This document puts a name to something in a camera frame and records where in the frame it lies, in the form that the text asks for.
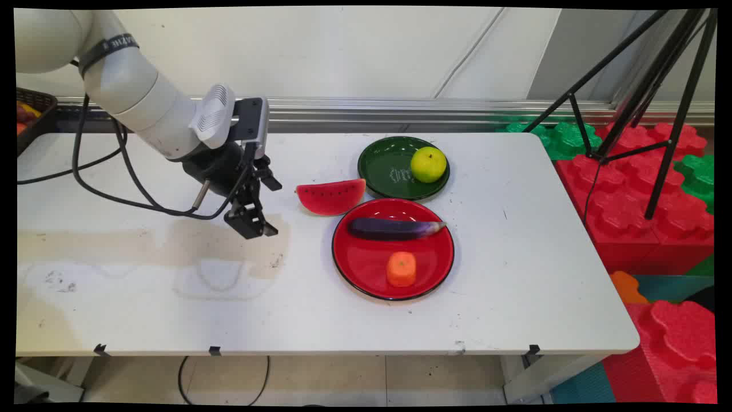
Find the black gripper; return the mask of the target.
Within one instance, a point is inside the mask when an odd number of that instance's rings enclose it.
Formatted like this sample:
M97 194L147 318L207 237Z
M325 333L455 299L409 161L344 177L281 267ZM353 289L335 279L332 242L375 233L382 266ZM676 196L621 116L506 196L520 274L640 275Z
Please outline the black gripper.
M245 239L278 234L278 229L267 222L260 201L262 185L270 191L283 187L273 175L270 164L268 156L254 159L253 142L244 146L228 142L222 148L200 152L181 163L185 173L199 183L209 180L209 190L217 195L227 197L231 190L236 190L224 222Z

